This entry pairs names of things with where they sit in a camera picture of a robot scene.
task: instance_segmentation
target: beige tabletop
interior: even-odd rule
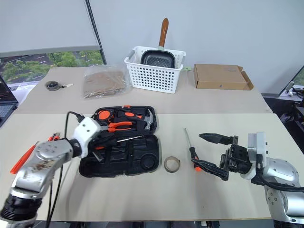
[[[272,113],[256,88],[251,91],[196,89],[193,71],[180,74],[175,94],[133,88],[124,95],[88,100],[82,96],[85,69],[52,68],[16,113],[94,113],[100,107],[123,105],[152,106],[158,114]],[[52,80],[74,85],[51,92],[44,84]]]
[[[0,204],[6,199],[15,175],[9,171],[37,140],[62,132],[65,114],[14,114],[0,130]],[[229,181],[205,172],[197,173],[183,127],[188,129],[200,159],[219,165],[227,146],[212,144],[199,133],[238,135],[238,144],[247,147],[247,134],[266,132],[268,156],[288,160],[304,184],[304,156],[275,114],[158,114],[161,163],[157,170],[136,176],[86,178],[79,174],[79,158],[64,165],[64,182],[53,220],[222,220],[270,217],[264,188],[230,173]],[[71,118],[68,137],[76,121]],[[168,173],[163,161],[176,156],[181,161],[176,173]],[[54,178],[57,186],[58,172]],[[48,194],[38,210],[46,219]]]

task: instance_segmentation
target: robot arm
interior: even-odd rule
[[[71,140],[64,138],[39,144],[16,175],[0,212],[1,222],[7,228],[32,227],[55,171],[73,157],[86,157],[88,143],[100,130],[95,120],[85,117],[76,127]]]
[[[239,146],[238,137],[204,133],[201,138],[211,143],[231,144],[221,156],[220,166],[191,159],[204,171],[227,181],[229,171],[240,173],[253,184],[263,185],[266,201],[276,228],[304,227],[304,188],[300,188],[299,174],[293,165],[266,155],[265,133],[248,135],[248,148]]]

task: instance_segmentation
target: cardboard box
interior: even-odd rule
[[[251,90],[254,87],[241,66],[194,64],[193,71],[197,89]]]

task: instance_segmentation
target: frying pan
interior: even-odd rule
[[[158,50],[147,50],[143,53],[141,64],[174,68],[175,58],[174,55],[169,51],[164,51],[166,35],[169,27],[169,21],[165,18],[161,25],[161,37],[158,45]]]

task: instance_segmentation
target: black plastic tool case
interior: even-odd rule
[[[105,107],[96,110],[92,118],[103,125],[108,125],[107,121],[100,121],[98,114],[100,111],[110,111],[113,113],[112,123],[131,121],[133,125],[128,131],[115,131],[110,133],[102,131],[98,137],[89,143],[88,156],[82,158],[79,165],[79,172],[85,177],[115,177],[116,175],[136,175],[155,170],[159,165],[158,140],[153,133],[157,127],[155,111],[150,106],[125,106],[125,107]],[[132,112],[137,115],[149,116],[149,111],[153,115],[153,122],[150,130],[145,130],[146,122],[140,120],[129,120],[122,115],[122,112]],[[118,142],[115,145],[107,145],[111,140],[121,140],[134,136],[143,137]],[[102,160],[99,162],[93,155],[98,146],[105,146],[98,150]]]

